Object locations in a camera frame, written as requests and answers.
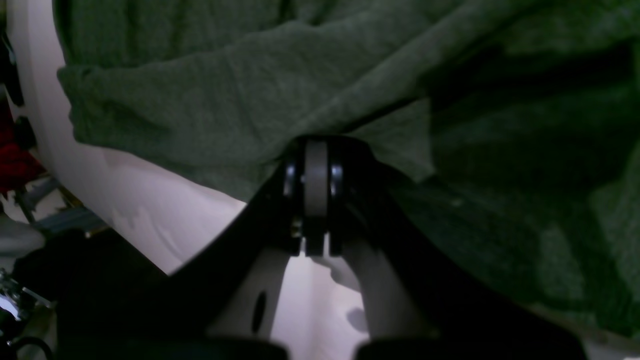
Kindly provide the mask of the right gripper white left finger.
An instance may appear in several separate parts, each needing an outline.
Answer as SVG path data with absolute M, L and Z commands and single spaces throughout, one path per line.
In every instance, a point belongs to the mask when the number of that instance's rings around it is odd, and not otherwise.
M 57 310 L 57 359 L 286 360 L 269 337 L 317 189 L 318 140 L 302 137 L 217 239 L 173 274 L 130 246 L 86 249 Z

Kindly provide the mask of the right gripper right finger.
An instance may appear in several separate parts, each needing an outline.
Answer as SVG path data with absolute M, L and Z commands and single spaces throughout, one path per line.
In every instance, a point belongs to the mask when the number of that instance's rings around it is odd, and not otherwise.
M 330 256 L 354 273 L 369 342 L 357 360 L 585 360 L 581 340 L 490 289 L 440 251 L 381 183 L 366 144 L 316 141 Z

